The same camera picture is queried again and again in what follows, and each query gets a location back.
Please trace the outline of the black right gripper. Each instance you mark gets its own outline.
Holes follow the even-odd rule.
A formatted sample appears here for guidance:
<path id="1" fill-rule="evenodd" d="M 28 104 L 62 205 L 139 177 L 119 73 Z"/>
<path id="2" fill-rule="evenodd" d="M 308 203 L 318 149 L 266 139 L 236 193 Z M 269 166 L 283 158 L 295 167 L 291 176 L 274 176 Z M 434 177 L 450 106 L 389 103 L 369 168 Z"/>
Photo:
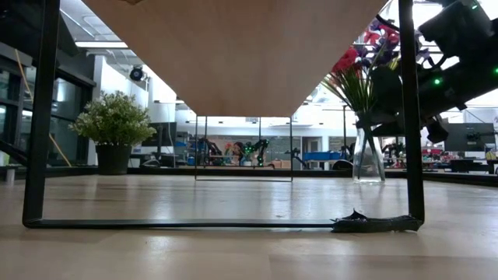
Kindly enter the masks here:
<path id="1" fill-rule="evenodd" d="M 388 66 L 379 66 L 371 72 L 373 111 L 357 112 L 356 125 L 379 125 L 372 130 L 375 137 L 400 137 L 404 128 L 398 124 L 402 106 L 402 82 L 397 72 Z"/>

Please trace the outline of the clear glass vase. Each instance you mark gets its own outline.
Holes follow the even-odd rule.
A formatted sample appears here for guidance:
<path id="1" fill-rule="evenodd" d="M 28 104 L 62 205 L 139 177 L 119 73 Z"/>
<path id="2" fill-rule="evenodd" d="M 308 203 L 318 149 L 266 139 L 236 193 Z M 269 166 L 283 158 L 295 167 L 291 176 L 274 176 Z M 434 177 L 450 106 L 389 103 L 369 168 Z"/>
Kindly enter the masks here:
<path id="1" fill-rule="evenodd" d="M 367 112 L 356 112 L 356 141 L 352 153 L 352 178 L 358 183 L 385 182 L 384 159 L 375 125 Z"/>

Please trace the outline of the blue covered workbench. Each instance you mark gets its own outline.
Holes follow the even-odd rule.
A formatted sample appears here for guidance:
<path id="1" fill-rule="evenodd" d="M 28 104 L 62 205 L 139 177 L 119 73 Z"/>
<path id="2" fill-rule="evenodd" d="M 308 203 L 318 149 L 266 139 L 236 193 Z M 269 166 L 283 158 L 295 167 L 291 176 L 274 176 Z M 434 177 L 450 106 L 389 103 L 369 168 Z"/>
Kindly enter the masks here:
<path id="1" fill-rule="evenodd" d="M 303 161 L 329 161 L 341 158 L 342 154 L 340 152 L 305 152 L 303 154 Z"/>

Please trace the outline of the black computer monitor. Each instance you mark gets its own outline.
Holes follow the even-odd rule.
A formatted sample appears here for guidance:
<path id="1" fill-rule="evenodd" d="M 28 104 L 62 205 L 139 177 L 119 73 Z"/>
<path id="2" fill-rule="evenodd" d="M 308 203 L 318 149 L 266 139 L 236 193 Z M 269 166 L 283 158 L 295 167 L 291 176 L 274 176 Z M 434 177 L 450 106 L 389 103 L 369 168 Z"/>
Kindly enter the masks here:
<path id="1" fill-rule="evenodd" d="M 448 137 L 444 148 L 448 152 L 484 152 L 496 148 L 496 131 L 491 123 L 447 124 Z"/>
<path id="2" fill-rule="evenodd" d="M 149 124 L 149 127 L 153 128 L 154 132 L 150 137 L 142 142 L 142 146 L 174 146 L 177 132 L 176 122 L 151 123 Z"/>

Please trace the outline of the black tape patch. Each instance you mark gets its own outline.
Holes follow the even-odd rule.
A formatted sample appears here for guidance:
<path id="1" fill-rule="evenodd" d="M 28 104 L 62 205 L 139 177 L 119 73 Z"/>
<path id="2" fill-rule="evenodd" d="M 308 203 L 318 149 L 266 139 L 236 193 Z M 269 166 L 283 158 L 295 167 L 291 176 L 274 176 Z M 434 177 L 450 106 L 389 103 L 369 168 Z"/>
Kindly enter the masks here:
<path id="1" fill-rule="evenodd" d="M 417 231 L 423 222 L 410 215 L 400 215 L 391 218 L 371 218 L 356 210 L 351 215 L 333 219 L 332 231 L 335 233 L 384 233 Z"/>

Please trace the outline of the potted green white-flowered plant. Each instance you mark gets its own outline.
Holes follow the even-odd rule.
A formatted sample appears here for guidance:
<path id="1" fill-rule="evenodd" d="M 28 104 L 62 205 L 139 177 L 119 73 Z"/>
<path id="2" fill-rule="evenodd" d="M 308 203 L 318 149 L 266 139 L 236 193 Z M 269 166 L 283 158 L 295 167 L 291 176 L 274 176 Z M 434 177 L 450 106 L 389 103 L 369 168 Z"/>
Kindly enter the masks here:
<path id="1" fill-rule="evenodd" d="M 69 128 L 94 142 L 98 174 L 108 176 L 125 175 L 132 149 L 156 132 L 148 110 L 122 91 L 102 92 Z"/>

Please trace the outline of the ceiling light bar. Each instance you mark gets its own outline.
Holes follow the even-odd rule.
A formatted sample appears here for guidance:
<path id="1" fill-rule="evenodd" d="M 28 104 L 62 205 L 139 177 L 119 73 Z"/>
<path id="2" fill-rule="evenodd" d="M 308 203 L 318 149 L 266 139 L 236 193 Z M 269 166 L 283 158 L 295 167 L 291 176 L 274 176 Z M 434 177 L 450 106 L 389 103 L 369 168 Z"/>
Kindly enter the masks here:
<path id="1" fill-rule="evenodd" d="M 122 41 L 76 41 L 75 45 L 86 49 L 128 49 L 128 45 Z"/>

